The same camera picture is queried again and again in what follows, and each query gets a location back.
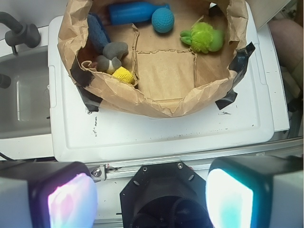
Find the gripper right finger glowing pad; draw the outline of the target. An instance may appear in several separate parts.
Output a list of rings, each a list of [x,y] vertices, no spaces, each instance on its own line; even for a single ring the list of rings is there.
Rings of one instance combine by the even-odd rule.
[[[302,228],[302,156],[216,158],[206,180],[206,204],[216,228]]]

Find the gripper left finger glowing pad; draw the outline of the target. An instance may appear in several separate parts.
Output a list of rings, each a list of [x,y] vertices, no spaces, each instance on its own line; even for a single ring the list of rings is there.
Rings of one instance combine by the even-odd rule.
[[[81,162],[2,161],[2,228],[90,228],[97,189]]]

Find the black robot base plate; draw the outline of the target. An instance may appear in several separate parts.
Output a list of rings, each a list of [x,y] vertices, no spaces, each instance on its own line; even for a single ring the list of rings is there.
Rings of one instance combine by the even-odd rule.
[[[120,192],[125,228],[211,228],[206,181],[181,161],[143,165]]]

